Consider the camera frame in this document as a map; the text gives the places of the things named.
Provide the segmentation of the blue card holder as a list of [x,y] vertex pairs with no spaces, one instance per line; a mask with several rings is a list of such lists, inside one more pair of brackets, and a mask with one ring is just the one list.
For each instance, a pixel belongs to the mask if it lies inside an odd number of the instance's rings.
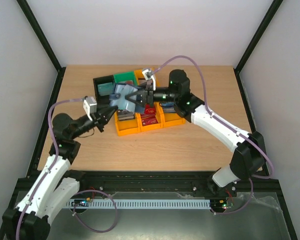
[[131,113],[144,114],[146,104],[143,94],[144,89],[140,86],[116,83],[109,95],[109,106],[117,106],[119,110],[126,110]]

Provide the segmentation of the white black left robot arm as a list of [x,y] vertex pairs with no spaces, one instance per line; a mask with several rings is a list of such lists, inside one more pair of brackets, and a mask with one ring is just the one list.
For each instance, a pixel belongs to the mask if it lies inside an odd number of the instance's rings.
[[81,147],[76,138],[94,128],[103,132],[118,109],[97,109],[95,104],[84,104],[83,108],[86,114],[78,119],[66,113],[48,118],[52,145],[45,166],[23,199],[2,216],[8,240],[47,239],[56,216],[80,191],[84,173],[70,170]]

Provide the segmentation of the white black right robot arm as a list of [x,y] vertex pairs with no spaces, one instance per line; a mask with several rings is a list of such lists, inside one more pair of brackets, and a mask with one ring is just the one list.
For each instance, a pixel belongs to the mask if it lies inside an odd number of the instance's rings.
[[144,83],[124,98],[140,107],[155,102],[172,102],[181,118],[208,131],[233,153],[230,163],[207,180],[208,191],[214,196],[223,193],[232,182],[255,177],[269,159],[263,136],[257,131],[242,130],[212,111],[206,100],[191,93],[190,79],[184,70],[172,70],[167,87]]

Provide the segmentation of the dark VIP card stack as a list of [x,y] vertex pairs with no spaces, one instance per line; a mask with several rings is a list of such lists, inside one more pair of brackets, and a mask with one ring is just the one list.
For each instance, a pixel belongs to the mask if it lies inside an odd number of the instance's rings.
[[119,121],[128,121],[135,119],[135,114],[127,110],[118,110],[117,117]]

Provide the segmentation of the red VIP card stack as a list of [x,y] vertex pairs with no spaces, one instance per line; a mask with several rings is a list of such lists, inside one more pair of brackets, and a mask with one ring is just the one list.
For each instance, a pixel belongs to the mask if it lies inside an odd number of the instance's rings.
[[140,118],[143,127],[158,123],[156,118],[156,109],[154,106],[150,106],[149,104],[145,106],[144,113],[140,115]]

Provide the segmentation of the yellow bin with dark cards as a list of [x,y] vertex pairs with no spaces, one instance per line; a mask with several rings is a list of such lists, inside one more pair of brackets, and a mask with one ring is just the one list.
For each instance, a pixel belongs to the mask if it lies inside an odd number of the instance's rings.
[[141,132],[140,125],[141,116],[139,113],[134,114],[134,119],[130,120],[119,120],[118,113],[114,113],[114,124],[116,128],[117,135],[119,137],[137,134]]

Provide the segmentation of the yellow bin with red cards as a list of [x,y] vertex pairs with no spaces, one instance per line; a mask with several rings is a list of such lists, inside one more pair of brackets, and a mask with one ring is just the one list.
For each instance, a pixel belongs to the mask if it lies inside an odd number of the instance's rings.
[[162,111],[157,103],[153,107],[147,105],[145,113],[137,114],[137,121],[141,132],[148,132],[163,128]]

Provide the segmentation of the teal card stack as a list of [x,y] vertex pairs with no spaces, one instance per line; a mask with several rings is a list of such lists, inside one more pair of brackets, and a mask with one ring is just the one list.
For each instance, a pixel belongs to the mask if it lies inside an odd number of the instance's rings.
[[97,85],[98,94],[103,97],[112,94],[114,84],[112,82],[101,83]]

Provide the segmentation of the blue VIP card stack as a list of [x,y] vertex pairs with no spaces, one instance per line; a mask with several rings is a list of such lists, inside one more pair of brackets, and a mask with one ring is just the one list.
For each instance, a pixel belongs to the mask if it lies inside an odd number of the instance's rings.
[[163,112],[164,112],[165,114],[168,114],[168,113],[175,113],[175,112],[176,112],[175,109],[174,109],[174,107],[163,107],[162,110],[163,110]]

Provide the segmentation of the black bin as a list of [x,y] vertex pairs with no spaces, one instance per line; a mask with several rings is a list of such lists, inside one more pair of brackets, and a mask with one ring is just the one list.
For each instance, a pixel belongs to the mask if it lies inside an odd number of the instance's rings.
[[93,79],[95,98],[99,109],[109,106],[110,94],[113,93],[114,82],[115,79],[113,75],[95,77]]

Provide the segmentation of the yellow rear bin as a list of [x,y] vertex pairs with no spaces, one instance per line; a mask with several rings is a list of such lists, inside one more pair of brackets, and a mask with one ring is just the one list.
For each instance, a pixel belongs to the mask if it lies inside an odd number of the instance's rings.
[[[137,85],[141,85],[143,83],[146,83],[146,80],[142,74],[142,70],[143,69],[138,69],[138,70],[135,70],[134,71],[134,74],[135,74],[135,78],[137,80]],[[159,80],[157,79],[156,75],[155,75],[155,78],[156,78],[156,87],[159,87],[160,86],[160,82]]]

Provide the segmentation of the green bin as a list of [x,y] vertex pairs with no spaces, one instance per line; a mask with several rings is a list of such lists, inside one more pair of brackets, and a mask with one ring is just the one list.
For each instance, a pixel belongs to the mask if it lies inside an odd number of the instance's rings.
[[116,73],[113,75],[115,83],[128,83],[131,85],[137,85],[135,73],[133,71]]

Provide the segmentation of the black front frame rail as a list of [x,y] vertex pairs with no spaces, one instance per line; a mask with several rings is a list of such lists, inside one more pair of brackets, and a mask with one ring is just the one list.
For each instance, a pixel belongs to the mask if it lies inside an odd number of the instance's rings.
[[208,180],[211,171],[184,172],[119,172],[119,171],[77,171],[69,170],[63,176],[79,180],[79,189],[104,191],[109,194],[116,192],[177,192],[189,193],[194,197],[220,198],[227,192],[233,196],[238,192],[249,192],[251,184],[248,180],[230,183],[219,190],[211,191]]

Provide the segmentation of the black left rear frame post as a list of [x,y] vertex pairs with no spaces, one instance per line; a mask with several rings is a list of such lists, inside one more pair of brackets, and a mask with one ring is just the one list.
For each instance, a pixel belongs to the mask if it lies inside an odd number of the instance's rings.
[[59,60],[57,59],[56,54],[54,53],[44,31],[42,30],[35,14],[33,13],[29,3],[27,0],[16,0],[20,9],[22,10],[24,16],[26,17],[28,23],[30,24],[32,30],[34,31],[37,39],[42,45],[44,51],[46,52],[48,58],[50,59],[52,65],[55,70],[59,73],[63,71],[63,67],[61,66]]

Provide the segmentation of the black right rear frame post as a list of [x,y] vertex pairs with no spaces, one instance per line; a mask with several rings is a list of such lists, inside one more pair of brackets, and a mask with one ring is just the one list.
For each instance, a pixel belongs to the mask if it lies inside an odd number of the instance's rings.
[[245,49],[242,57],[240,58],[236,68],[234,69],[234,73],[236,76],[238,76],[243,70],[244,66],[246,65],[247,61],[249,60],[250,56],[252,55],[257,44],[261,40],[263,34],[265,33],[266,29],[268,28],[269,24],[271,23],[272,19],[276,15],[282,3],[283,0],[272,1],[264,17],[262,18],[262,21],[260,22],[257,30],[255,31],[253,37],[251,38],[247,48]]

